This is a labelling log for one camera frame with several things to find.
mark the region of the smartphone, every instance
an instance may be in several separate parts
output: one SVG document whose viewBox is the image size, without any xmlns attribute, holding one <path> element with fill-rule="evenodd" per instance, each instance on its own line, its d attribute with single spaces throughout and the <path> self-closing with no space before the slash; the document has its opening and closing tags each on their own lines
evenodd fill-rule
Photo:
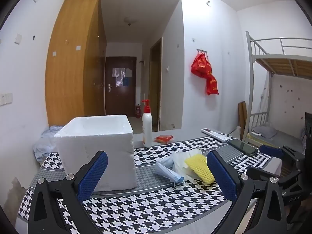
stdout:
<svg viewBox="0 0 312 234">
<path fill-rule="evenodd" d="M 246 154 L 247 156 L 253 157 L 255 154 L 257 154 L 258 150 L 246 143 L 243 143 L 242 141 L 238 139 L 231 139 L 228 140 L 227 143 L 234 148 L 238 149 L 240 152 Z"/>
</svg>

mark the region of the lotion bottle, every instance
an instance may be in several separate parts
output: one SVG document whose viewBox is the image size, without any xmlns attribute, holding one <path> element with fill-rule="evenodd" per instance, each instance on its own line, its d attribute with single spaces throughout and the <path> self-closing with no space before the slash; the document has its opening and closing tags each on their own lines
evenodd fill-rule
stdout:
<svg viewBox="0 0 312 234">
<path fill-rule="evenodd" d="M 143 113 L 143 145 L 146 148 L 152 147 L 152 115 L 151 108 L 149 106 L 149 99 L 143 100 L 145 103 Z"/>
</svg>

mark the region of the white plastic bag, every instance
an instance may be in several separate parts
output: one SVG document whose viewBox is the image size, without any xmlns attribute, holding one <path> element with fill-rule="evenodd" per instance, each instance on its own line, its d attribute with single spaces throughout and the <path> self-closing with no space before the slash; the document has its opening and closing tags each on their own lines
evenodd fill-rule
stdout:
<svg viewBox="0 0 312 234">
<path fill-rule="evenodd" d="M 199 176 L 184 162 L 185 159 L 197 154 L 202 154 L 202 151 L 199 148 L 192 149 L 186 152 L 172 153 L 171 158 L 174 162 L 172 170 L 177 174 L 183 176 L 184 180 L 189 180 L 193 182 L 194 179 L 200 179 Z"/>
</svg>

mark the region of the fire extinguisher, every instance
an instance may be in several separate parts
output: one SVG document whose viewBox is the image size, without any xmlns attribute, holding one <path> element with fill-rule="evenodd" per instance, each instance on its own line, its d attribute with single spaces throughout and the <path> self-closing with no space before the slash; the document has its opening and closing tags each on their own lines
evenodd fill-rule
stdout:
<svg viewBox="0 0 312 234">
<path fill-rule="evenodd" d="M 135 117 L 138 119 L 141 118 L 141 105 L 137 105 L 136 111 L 135 111 Z"/>
</svg>

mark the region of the ceiling light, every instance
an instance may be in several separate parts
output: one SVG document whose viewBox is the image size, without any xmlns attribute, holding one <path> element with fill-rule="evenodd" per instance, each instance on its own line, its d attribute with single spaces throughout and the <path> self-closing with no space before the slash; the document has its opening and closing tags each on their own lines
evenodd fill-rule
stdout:
<svg viewBox="0 0 312 234">
<path fill-rule="evenodd" d="M 125 17 L 124 22 L 128 24 L 128 26 L 136 23 L 138 20 L 135 19 L 134 17 Z"/>
</svg>

